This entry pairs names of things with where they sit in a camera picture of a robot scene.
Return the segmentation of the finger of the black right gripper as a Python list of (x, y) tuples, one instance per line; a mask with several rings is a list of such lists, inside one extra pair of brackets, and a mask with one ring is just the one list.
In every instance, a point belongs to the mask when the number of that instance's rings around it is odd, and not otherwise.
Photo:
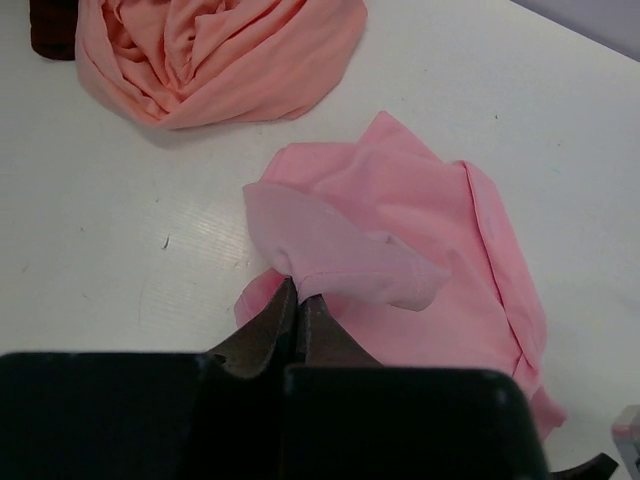
[(619, 463), (606, 453), (569, 469), (551, 473), (552, 480), (610, 480)]

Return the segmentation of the light pink t-shirt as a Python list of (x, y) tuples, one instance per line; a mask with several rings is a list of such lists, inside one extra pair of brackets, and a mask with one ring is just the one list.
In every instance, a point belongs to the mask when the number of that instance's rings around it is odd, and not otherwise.
[(236, 301), (239, 325), (291, 278), (379, 362), (498, 370), (525, 393), (541, 438), (565, 422), (542, 381), (542, 304), (478, 167), (440, 160), (383, 112), (355, 142), (279, 150), (243, 196), (267, 270)]

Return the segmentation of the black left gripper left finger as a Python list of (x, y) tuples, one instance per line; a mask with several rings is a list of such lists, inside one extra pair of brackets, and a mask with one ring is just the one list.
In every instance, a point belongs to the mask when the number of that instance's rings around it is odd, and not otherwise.
[(204, 353), (1, 359), (5, 479), (274, 479), (297, 295)]

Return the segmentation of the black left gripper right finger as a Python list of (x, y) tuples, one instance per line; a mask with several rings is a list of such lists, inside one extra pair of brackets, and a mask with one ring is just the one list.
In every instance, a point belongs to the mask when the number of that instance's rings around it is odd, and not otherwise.
[(485, 369), (290, 366), (286, 479), (547, 479), (528, 401)]

